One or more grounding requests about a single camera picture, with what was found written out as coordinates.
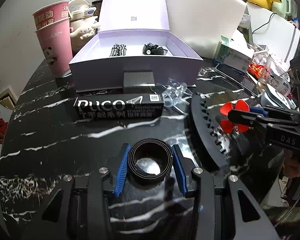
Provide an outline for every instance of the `triangular cutout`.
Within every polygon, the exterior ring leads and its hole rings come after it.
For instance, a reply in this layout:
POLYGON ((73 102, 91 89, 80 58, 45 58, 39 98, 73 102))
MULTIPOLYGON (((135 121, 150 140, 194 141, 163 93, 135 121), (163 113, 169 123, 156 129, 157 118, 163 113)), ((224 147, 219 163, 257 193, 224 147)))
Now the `triangular cutout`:
POLYGON ((260 219, 260 215, 242 190, 238 190, 239 203, 243 222, 260 219))
POLYGON ((42 220, 58 222, 62 198, 63 198, 63 190, 60 190, 57 192, 57 194, 48 204, 46 210, 42 214, 42 220))

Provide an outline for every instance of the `white wall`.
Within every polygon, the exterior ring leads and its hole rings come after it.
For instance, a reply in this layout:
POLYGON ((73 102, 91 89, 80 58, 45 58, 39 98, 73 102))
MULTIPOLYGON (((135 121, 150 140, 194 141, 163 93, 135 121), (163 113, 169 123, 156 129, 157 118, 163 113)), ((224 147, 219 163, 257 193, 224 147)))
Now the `white wall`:
POLYGON ((0 93, 10 85, 19 96, 44 59, 32 14, 56 1, 6 0, 0 8, 0 93))

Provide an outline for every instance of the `coiled belt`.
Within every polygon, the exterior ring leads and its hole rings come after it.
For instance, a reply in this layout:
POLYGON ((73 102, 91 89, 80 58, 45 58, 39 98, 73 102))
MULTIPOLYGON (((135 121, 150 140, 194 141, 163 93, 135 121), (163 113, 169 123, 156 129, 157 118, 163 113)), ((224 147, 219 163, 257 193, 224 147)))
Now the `coiled belt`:
POLYGON ((171 147, 164 141, 158 139, 143 139, 136 142, 128 153, 128 168, 130 174, 139 184, 152 184, 164 180, 164 177, 170 173, 173 153, 171 147), (141 158, 150 158, 159 165, 159 174, 150 174, 143 171, 137 164, 141 158))

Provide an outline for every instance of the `blue gripper pad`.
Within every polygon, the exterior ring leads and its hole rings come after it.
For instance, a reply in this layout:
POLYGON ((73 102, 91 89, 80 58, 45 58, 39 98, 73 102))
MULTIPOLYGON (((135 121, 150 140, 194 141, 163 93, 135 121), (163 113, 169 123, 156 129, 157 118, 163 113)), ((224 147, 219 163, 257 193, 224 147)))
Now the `blue gripper pad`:
POLYGON ((178 187, 180 192, 186 196, 188 193, 187 187, 186 187, 186 176, 185 173, 183 171, 181 162, 180 162, 180 158, 179 155, 175 149, 175 146, 172 146, 172 152, 173 152, 173 168, 174 168, 174 172, 176 174, 176 178, 177 178, 177 183, 178 183, 178 187))
POLYGON ((262 114, 264 117, 268 117, 268 112, 266 112, 263 108, 249 106, 249 111, 256 114, 262 114))
POLYGON ((120 163, 117 176, 115 178, 115 187, 114 187, 114 195, 116 197, 119 197, 120 193, 123 190, 124 182, 126 181, 126 176, 127 176, 127 170, 128 170, 128 152, 130 150, 130 145, 127 144, 126 150, 124 152, 122 161, 120 163))

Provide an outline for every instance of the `black toothpaste box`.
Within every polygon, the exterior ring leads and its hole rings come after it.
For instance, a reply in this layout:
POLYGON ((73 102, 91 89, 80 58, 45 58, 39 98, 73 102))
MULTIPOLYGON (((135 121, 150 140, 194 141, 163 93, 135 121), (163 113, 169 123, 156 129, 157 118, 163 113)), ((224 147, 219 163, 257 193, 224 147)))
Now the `black toothpaste box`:
POLYGON ((156 118, 163 110, 162 94, 113 94, 77 97, 82 118, 156 118))

